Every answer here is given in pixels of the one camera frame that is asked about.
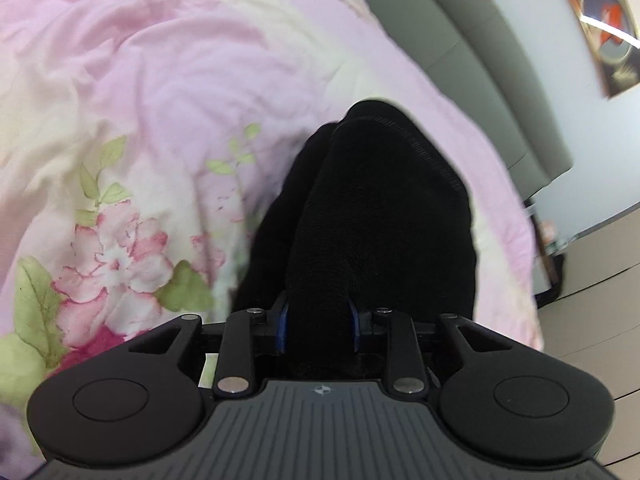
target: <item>round button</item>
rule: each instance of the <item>round button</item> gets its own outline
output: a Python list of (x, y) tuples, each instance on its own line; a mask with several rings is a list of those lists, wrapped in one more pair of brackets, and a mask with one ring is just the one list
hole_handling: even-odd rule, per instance
[(104, 379), (87, 384), (74, 396), (78, 413), (91, 420), (115, 422), (139, 413), (148, 401), (144, 386), (125, 379)]
[(495, 387), (495, 401), (514, 415), (530, 418), (554, 416), (569, 403), (566, 390), (542, 377), (514, 377)]

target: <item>white wall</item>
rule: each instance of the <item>white wall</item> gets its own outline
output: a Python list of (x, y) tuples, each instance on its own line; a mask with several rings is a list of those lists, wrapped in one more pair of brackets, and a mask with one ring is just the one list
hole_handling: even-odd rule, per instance
[[(574, 168), (535, 196), (565, 237), (640, 202), (640, 86), (608, 100), (567, 0), (495, 0), (548, 92)], [(629, 0), (640, 20), (640, 0)]]

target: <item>pink flower print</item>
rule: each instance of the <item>pink flower print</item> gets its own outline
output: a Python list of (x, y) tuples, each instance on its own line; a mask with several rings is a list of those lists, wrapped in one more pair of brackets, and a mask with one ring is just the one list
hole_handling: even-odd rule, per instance
[(53, 283), (66, 296), (57, 318), (66, 346), (82, 348), (104, 325), (130, 339), (169, 319), (153, 295), (173, 272), (166, 242), (158, 220), (141, 222), (129, 200), (105, 208), (96, 228), (76, 226), (76, 266)]
[(108, 327), (102, 325), (91, 341), (64, 355), (62, 361), (60, 361), (60, 366), (56, 368), (55, 373), (71, 368), (72, 366), (78, 365), (91, 357), (110, 350), (114, 346), (124, 343), (124, 340), (123, 336), (114, 334), (108, 329)]
[(207, 247), (206, 235), (192, 236), (191, 245), (196, 253), (191, 267), (200, 273), (207, 285), (211, 285), (216, 279), (218, 269), (225, 264), (225, 251), (217, 247)]

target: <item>pink floral comforter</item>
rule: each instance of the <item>pink floral comforter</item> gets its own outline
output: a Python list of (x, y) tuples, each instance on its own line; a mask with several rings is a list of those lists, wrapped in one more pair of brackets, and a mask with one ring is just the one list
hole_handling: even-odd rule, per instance
[(542, 348), (503, 164), (362, 0), (0, 0), (0, 475), (41, 461), (22, 416), (49, 374), (225, 318), (300, 146), (372, 96), (467, 183), (476, 320)]

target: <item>floor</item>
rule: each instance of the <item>floor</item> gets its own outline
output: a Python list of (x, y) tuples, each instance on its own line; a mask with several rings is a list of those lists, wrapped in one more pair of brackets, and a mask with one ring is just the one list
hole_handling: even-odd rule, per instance
[(640, 480), (640, 210), (571, 243), (562, 296), (540, 310), (546, 352), (599, 378), (616, 418), (598, 460)]

